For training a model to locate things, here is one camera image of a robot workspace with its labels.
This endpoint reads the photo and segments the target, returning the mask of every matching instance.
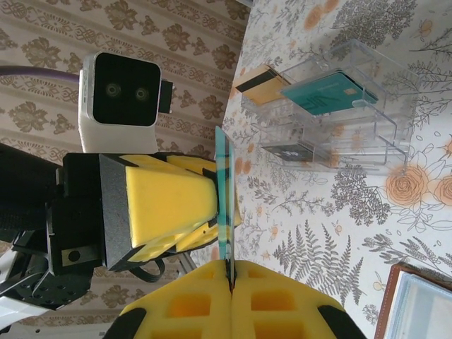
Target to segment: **white camera housing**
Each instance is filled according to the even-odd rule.
[[[99,89],[95,92],[96,71],[99,71],[100,69],[99,66],[96,67],[96,63],[101,56],[105,57],[105,55],[107,55],[107,57],[128,59],[127,62],[133,62],[134,65],[136,65],[136,69],[142,69],[143,66],[152,65],[154,70],[153,74],[155,74],[155,76],[153,76],[152,79],[149,79],[149,81],[152,81],[154,89],[157,88],[156,93],[154,93],[155,90],[151,93],[153,99],[157,98],[157,104],[155,106],[155,111],[149,112],[149,115],[153,115],[155,118],[150,119],[152,121],[148,126],[118,123],[111,124],[96,119],[96,114],[99,114],[98,111],[100,111],[100,109],[99,107],[96,108],[95,99],[100,97],[101,94],[104,94],[99,92]],[[112,74],[115,74],[116,71],[116,67],[107,70],[107,72],[112,72]],[[160,67],[154,63],[106,52],[98,52],[87,56],[83,61],[83,69],[80,72],[78,97],[78,128],[83,152],[129,154],[152,154],[158,152],[155,136],[155,122],[157,121],[161,78]],[[133,83],[136,81],[143,82],[146,81],[146,79],[143,80],[141,77],[134,78],[131,81],[132,83],[127,84],[127,87],[132,87]],[[124,99],[118,98],[118,100],[123,100],[121,103],[124,105]]]

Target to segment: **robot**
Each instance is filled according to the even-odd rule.
[[[217,129],[216,162],[157,151],[154,125],[170,112],[172,84],[156,64],[98,53],[79,86],[84,153],[58,166],[0,145],[0,239],[13,245],[0,258],[2,332],[82,297],[96,267],[152,283],[163,258],[182,255],[189,271],[186,254],[218,239],[221,260],[127,306],[104,338],[364,338],[334,299],[234,261],[232,143]],[[159,275],[141,268],[149,261]]]

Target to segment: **table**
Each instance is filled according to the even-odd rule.
[[[372,338],[391,264],[405,261],[452,279],[452,5],[255,2],[236,77],[262,63],[282,71],[351,38],[425,77],[402,178],[282,170],[259,148],[259,132],[235,91],[223,124],[237,149],[243,224],[236,257],[335,297]],[[218,249],[192,256],[199,265],[217,258]]]

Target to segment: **cable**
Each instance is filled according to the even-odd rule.
[[[160,270],[160,274],[157,275],[150,274],[149,272],[143,270],[141,267],[131,268],[129,272],[146,283],[156,283],[165,272],[165,263],[163,262],[162,259],[157,259],[155,263],[157,264],[158,269]]]
[[[41,76],[78,83],[79,75],[32,66],[0,66],[0,76]]]

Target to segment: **black strap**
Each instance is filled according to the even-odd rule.
[[[130,273],[132,273],[133,275],[135,275],[138,279],[141,279],[142,281],[145,281],[147,283],[156,283],[163,275],[163,273],[165,272],[165,263],[163,262],[162,259],[157,259],[155,261],[155,263],[158,266],[158,269],[160,270],[160,273],[157,275],[154,274],[150,274],[149,272],[146,272],[145,270],[143,270],[141,267],[135,267],[135,268],[131,268],[129,270]]]

